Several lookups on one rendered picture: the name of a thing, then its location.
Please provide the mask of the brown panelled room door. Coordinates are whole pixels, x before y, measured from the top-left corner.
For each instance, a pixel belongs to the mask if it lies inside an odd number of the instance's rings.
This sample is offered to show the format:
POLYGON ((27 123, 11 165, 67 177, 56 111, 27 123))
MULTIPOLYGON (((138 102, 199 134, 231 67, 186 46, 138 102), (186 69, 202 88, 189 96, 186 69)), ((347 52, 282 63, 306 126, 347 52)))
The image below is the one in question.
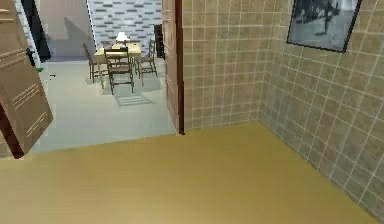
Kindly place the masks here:
POLYGON ((15 159, 27 154, 53 121, 13 0, 0 0, 0 133, 15 159))
POLYGON ((183 133, 177 56, 177 0, 162 0, 162 29, 165 53, 167 108, 177 134, 183 133))

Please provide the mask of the dark wooden slatted chair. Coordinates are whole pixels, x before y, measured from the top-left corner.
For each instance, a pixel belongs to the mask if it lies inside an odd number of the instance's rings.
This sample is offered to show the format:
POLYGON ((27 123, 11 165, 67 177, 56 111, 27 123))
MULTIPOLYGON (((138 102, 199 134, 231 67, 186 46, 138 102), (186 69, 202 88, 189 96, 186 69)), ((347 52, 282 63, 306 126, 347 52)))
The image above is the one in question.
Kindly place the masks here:
POLYGON ((150 39, 148 45, 148 53, 145 56, 139 56, 135 59, 136 73, 144 83, 145 73, 154 73, 158 76, 156 63, 155 63, 155 41, 150 39))
POLYGON ((111 93, 114 93, 114 88, 118 85, 130 85, 131 91, 134 91, 133 66, 130 62, 131 57, 128 48, 107 48, 104 50, 104 57, 107 63, 111 93), (114 78, 115 75, 127 75, 128 80, 116 82, 114 78))
POLYGON ((89 78, 92 80, 92 82, 95 82, 96 77, 103 77, 104 75, 107 75, 108 70, 101 68, 102 65, 106 65, 106 60, 104 55, 92 56, 85 43, 82 44, 82 47, 88 59, 89 78))

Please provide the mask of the black tall cabinet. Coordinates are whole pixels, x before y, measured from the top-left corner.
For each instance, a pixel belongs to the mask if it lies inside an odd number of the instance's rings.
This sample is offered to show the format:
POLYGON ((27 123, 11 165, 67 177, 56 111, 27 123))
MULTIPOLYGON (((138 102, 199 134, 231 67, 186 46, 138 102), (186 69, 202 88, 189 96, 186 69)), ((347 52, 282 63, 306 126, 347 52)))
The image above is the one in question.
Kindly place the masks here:
POLYGON ((156 53, 158 58, 165 58, 164 53, 164 44, 163 44, 163 34, 162 34, 162 25, 155 24, 154 25, 154 35, 155 35, 155 45, 156 45, 156 53))

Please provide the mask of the pale yellow dining table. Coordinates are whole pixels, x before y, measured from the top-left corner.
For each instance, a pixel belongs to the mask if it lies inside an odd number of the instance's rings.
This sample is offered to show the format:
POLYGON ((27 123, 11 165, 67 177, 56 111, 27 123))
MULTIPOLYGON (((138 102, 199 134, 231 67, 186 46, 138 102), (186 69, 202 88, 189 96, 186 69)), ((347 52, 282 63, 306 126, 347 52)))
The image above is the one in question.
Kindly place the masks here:
MULTIPOLYGON (((107 49, 107 48, 116 49, 116 48, 119 48, 119 47, 127 47, 128 48, 128 51, 129 51, 129 54, 130 54, 130 57, 131 57, 130 62, 132 63, 132 66, 133 66, 134 60, 141 55, 141 49, 140 49, 140 46, 137 43, 128 42, 126 45, 120 45, 120 44, 116 43, 116 44, 113 44, 110 47, 101 47, 101 48, 99 48, 94 53, 94 56, 104 55, 104 50, 107 49)), ((128 80, 128 76, 127 75, 115 75, 114 78, 115 78, 116 82, 123 82, 123 81, 127 81, 128 80)))

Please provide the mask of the white shade table lamp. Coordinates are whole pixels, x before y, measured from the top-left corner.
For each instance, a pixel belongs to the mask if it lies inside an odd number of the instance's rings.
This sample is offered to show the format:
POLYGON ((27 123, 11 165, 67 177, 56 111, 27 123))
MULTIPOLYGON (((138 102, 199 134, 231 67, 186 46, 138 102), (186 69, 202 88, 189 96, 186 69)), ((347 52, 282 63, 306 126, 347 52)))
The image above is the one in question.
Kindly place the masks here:
POLYGON ((130 37, 125 32, 119 32, 115 40, 117 44, 126 45, 130 41, 130 37))

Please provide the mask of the black framed grey picture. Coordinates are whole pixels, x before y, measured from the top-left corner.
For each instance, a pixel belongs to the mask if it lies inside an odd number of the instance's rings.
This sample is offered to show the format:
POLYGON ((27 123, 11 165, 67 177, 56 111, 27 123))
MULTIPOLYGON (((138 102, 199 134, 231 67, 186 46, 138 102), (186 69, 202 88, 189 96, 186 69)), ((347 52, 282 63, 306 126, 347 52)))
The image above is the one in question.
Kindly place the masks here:
POLYGON ((286 43, 345 53, 362 0, 293 0, 286 43))

